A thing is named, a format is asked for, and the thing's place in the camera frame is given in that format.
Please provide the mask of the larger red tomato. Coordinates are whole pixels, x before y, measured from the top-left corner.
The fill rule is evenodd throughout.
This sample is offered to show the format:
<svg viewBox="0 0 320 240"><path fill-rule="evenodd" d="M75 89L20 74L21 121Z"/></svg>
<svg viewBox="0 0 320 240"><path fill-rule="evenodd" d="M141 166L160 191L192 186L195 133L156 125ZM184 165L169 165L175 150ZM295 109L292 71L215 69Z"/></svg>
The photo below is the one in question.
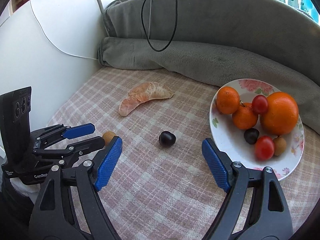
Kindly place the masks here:
<svg viewBox="0 0 320 240"><path fill-rule="evenodd" d="M271 159L275 152L275 144L271 137L264 135L254 145L254 154L259 161Z"/></svg>

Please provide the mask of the brown longan with stem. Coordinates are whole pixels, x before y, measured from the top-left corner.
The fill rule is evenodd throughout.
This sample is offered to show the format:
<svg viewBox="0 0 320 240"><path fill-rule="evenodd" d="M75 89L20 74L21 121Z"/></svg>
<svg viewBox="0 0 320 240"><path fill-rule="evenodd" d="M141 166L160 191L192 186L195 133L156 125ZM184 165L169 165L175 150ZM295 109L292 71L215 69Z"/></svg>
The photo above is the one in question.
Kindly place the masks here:
<svg viewBox="0 0 320 240"><path fill-rule="evenodd" d="M276 137L273 139L274 142L274 155L280 156L287 147L287 142L283 137Z"/></svg>

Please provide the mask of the dark plum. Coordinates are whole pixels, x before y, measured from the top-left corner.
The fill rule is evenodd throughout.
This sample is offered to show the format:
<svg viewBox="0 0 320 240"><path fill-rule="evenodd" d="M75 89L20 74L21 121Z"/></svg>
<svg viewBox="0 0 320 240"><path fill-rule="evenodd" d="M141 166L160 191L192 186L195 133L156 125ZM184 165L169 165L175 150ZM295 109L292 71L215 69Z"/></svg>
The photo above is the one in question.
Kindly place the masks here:
<svg viewBox="0 0 320 240"><path fill-rule="evenodd" d="M170 147L176 142L176 137L169 131L163 131L159 135L159 144L163 147Z"/></svg>
<svg viewBox="0 0 320 240"><path fill-rule="evenodd" d="M260 132L256 128L250 128L245 130L244 139L248 144L254 145L257 142L259 135Z"/></svg>

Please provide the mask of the small tangerine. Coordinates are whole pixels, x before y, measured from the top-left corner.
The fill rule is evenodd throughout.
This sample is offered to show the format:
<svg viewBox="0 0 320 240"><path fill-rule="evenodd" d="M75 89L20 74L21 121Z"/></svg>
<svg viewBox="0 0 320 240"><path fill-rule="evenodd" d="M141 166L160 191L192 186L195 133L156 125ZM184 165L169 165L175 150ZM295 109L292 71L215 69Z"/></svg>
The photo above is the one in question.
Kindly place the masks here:
<svg viewBox="0 0 320 240"><path fill-rule="evenodd" d="M258 115L253 112L251 103L240 103L238 110L232 114L232 121L238 129L247 130L257 124Z"/></svg>
<svg viewBox="0 0 320 240"><path fill-rule="evenodd" d="M222 87L216 96L216 107L222 114L235 113L240 105L240 95L232 87Z"/></svg>

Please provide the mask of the large orange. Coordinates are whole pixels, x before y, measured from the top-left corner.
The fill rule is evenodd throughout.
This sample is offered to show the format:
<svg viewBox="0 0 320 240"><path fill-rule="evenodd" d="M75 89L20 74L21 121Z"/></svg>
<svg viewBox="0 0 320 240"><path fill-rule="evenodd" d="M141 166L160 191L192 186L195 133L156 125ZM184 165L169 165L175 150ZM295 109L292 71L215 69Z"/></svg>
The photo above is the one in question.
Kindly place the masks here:
<svg viewBox="0 0 320 240"><path fill-rule="evenodd" d="M299 109L295 99L284 92L267 97L268 111L260 116L262 129L272 135L289 134L297 124Z"/></svg>

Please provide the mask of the small red cherry tomato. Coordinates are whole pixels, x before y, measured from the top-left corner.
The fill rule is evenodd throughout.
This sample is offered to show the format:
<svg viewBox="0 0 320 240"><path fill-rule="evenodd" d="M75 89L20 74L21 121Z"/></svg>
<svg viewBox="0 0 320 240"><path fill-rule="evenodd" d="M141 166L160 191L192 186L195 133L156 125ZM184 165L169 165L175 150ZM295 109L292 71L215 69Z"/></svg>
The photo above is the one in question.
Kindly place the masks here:
<svg viewBox="0 0 320 240"><path fill-rule="evenodd" d="M268 101L264 95L257 95L252 100L252 110L255 114L261 115L268 111Z"/></svg>

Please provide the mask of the white cabinet side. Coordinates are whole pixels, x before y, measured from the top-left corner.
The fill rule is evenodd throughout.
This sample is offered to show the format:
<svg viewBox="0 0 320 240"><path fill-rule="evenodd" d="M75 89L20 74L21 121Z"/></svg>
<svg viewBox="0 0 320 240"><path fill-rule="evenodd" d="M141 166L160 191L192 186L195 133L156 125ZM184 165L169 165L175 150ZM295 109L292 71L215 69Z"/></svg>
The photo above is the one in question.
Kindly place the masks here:
<svg viewBox="0 0 320 240"><path fill-rule="evenodd" d="M97 0L30 0L1 18L1 93L32 88L31 129L46 126L99 69L104 34Z"/></svg>

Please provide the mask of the peeled pomelo segment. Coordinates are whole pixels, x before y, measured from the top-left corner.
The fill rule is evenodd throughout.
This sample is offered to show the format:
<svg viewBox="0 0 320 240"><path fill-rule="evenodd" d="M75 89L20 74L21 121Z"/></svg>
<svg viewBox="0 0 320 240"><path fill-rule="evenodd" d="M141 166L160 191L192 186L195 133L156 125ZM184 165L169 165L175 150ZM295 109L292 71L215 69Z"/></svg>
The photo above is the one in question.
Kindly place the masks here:
<svg viewBox="0 0 320 240"><path fill-rule="evenodd" d="M146 82L132 88L119 106L120 116L128 116L139 105L151 100L170 99L173 91L166 85L158 82Z"/></svg>

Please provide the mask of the pink plaid blanket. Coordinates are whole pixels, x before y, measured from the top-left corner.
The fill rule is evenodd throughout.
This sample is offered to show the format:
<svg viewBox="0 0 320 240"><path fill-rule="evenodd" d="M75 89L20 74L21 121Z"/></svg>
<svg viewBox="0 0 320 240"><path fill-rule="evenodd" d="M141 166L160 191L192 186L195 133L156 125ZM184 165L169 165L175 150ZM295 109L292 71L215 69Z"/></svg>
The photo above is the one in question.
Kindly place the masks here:
<svg viewBox="0 0 320 240"><path fill-rule="evenodd" d="M120 116L119 104L128 91L152 81L169 86L174 96ZM50 119L50 125L92 123L95 135L112 131L123 140L114 172L99 192L122 239L201 239L208 231L225 198L201 153L203 139L211 136L215 92L214 86L164 69L105 67ZM175 135L174 145L159 144L163 131Z"/></svg>

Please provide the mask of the lower rolled grey blanket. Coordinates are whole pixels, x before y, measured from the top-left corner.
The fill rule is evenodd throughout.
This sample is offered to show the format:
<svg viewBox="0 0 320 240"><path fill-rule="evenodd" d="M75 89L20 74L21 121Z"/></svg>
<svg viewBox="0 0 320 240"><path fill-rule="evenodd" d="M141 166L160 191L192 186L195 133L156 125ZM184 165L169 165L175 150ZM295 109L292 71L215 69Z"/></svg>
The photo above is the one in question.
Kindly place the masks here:
<svg viewBox="0 0 320 240"><path fill-rule="evenodd" d="M305 75L243 49L197 42L174 41L156 52L146 40L106 37L98 45L102 66L125 70L164 68L193 80L223 86L236 79L256 79L294 97L302 121L319 132L319 85Z"/></svg>

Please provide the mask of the upper grey folded blanket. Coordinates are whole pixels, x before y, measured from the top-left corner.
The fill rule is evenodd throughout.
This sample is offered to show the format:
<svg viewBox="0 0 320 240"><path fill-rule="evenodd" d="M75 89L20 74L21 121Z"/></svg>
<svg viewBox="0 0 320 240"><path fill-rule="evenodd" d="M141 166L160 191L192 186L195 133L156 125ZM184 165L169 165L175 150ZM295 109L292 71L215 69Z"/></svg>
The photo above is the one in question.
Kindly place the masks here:
<svg viewBox="0 0 320 240"><path fill-rule="evenodd" d="M103 15L118 38L236 47L310 75L319 67L319 25L278 0L128 0Z"/></svg>

